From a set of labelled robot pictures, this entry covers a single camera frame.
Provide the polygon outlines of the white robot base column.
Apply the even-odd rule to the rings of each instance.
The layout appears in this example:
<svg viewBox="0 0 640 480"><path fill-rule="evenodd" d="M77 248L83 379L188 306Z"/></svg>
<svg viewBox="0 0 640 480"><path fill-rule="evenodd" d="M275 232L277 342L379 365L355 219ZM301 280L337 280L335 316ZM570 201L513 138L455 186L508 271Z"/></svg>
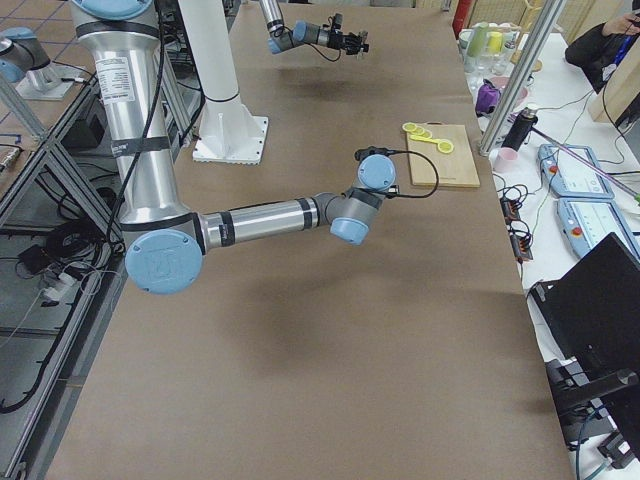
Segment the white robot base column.
<svg viewBox="0 0 640 480"><path fill-rule="evenodd" d="M259 164L269 120L241 99L222 3L186 0L179 7L205 97L193 158Z"/></svg>

